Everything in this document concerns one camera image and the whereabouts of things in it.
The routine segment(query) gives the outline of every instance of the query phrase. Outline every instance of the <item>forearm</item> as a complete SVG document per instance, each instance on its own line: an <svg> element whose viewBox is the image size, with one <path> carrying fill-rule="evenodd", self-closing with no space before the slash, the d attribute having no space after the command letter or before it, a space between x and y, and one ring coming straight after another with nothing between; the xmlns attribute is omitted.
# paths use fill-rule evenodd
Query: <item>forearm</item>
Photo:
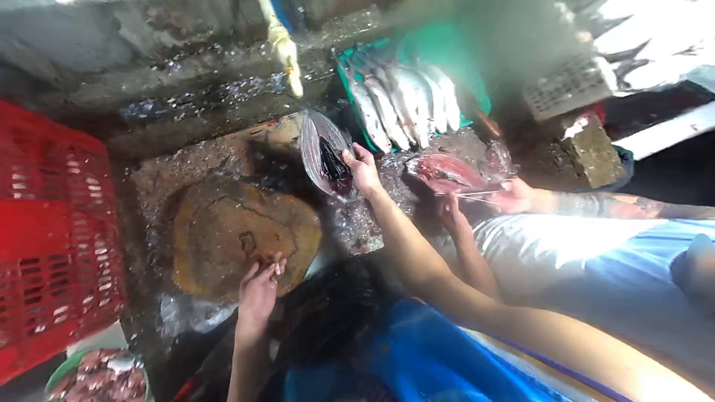
<svg viewBox="0 0 715 402"><path fill-rule="evenodd" d="M265 338L234 346L231 381L227 402L255 401L270 368L268 341Z"/></svg>
<svg viewBox="0 0 715 402"><path fill-rule="evenodd" d="M611 192L554 192L533 189L531 213L618 219L712 219L715 208L677 205Z"/></svg>
<svg viewBox="0 0 715 402"><path fill-rule="evenodd" d="M534 308L502 307L493 323L526 348L634 401L708 401L699 389L631 346L572 318Z"/></svg>
<svg viewBox="0 0 715 402"><path fill-rule="evenodd" d="M384 189L367 197L397 274L416 295L428 298L435 278L453 275L449 267Z"/></svg>
<svg viewBox="0 0 715 402"><path fill-rule="evenodd" d="M695 386L618 339L565 315L511 307L447 281L435 306L460 325L517 343L633 401L709 401Z"/></svg>
<svg viewBox="0 0 715 402"><path fill-rule="evenodd" d="M468 225L458 227L450 234L457 249L457 257L462 265L463 280L467 285L485 295L501 300L494 272L479 251L477 243L474 241L472 228Z"/></svg>

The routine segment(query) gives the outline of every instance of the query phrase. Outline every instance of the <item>white cloth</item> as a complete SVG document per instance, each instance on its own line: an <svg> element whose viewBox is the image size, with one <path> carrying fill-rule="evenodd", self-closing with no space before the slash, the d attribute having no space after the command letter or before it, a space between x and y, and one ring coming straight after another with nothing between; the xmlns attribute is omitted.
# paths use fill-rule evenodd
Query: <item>white cloth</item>
<svg viewBox="0 0 715 402"><path fill-rule="evenodd" d="M715 221L511 215L475 229L508 303L557 311L715 384L715 318L672 282L670 262Z"/></svg>

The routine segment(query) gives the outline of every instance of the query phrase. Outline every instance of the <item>red basket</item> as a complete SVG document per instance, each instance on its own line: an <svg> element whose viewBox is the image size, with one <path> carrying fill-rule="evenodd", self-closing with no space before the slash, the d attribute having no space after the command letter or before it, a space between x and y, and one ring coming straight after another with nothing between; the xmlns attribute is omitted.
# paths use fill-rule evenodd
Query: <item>red basket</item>
<svg viewBox="0 0 715 402"><path fill-rule="evenodd" d="M107 151L0 102L0 385L111 325L124 266Z"/></svg>

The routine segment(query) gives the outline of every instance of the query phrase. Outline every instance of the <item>whole fish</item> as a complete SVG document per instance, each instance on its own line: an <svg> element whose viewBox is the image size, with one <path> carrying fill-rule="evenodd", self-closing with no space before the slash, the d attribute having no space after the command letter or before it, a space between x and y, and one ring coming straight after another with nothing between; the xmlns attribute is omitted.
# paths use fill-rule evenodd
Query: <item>whole fish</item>
<svg viewBox="0 0 715 402"><path fill-rule="evenodd" d="M422 79L425 80L428 87L430 88L430 95L432 99L432 104L430 105L430 116L431 116L431 126L430 131L434 133L447 132L447 113L445 112L445 95L442 88L427 74L426 72L416 69Z"/></svg>
<svg viewBox="0 0 715 402"><path fill-rule="evenodd" d="M310 180L328 195L342 201L354 199L350 169L340 152L348 145L340 130L317 110L303 112L300 130L300 156Z"/></svg>
<svg viewBox="0 0 715 402"><path fill-rule="evenodd" d="M403 150L410 149L410 140L399 124L397 113L395 112L392 102L390 102L387 91L385 91L380 81L374 76L366 75L364 77L365 87L368 88L368 92L375 102L380 120L383 123L388 137L398 148Z"/></svg>
<svg viewBox="0 0 715 402"><path fill-rule="evenodd" d="M402 109L407 119L405 126L411 130L422 148L430 146L430 105L427 90L421 80L408 69L389 64L385 68L389 87L395 93L395 108Z"/></svg>
<svg viewBox="0 0 715 402"><path fill-rule="evenodd" d="M453 131L459 129L461 112L457 97L454 92L454 83L439 67L432 64L421 64L420 68L439 85L445 97L445 113L447 114L447 124Z"/></svg>
<svg viewBox="0 0 715 402"><path fill-rule="evenodd" d="M388 98L390 100L390 103L393 106L393 110L395 111L395 114L397 115L398 118L398 125L400 126L400 129L402 130L403 134L405 137L407 137L408 141L410 144L417 144L417 137L413 134L413 130L411 127L408 127L408 119L405 117L403 114L403 108L398 107L400 101L398 99L398 96L395 92L395 90L390 87L390 80L388 79L387 74L385 73L385 69L383 69L382 66L380 66L378 63L375 63L366 53L364 50L361 50L362 47L360 44L358 44L358 48L356 52L354 53L355 58L358 59L360 62L365 65L370 73L380 80L380 83L382 83L383 88L388 94Z"/></svg>
<svg viewBox="0 0 715 402"><path fill-rule="evenodd" d="M352 93L352 100L357 108L357 113L363 119L363 125L365 126L365 131L370 138L370 141L382 152L389 154L393 150L392 143L388 138L388 134L385 132L383 123L380 121L380 115L373 104L373 100L370 98L368 89L362 82L358 82L353 75L352 70L342 65L342 62L337 57L335 53L335 48L331 50L332 57L335 59L337 67L342 71L347 78L347 83L350 88L350 93Z"/></svg>

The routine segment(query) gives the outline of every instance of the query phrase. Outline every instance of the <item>tattoo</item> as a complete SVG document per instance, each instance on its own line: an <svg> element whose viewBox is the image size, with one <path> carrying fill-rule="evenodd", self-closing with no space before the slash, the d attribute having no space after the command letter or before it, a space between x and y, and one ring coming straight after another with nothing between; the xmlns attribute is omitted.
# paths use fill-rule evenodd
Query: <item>tattoo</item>
<svg viewBox="0 0 715 402"><path fill-rule="evenodd" d="M715 208L677 205L611 192L554 192L558 215L619 219L712 219Z"/></svg>

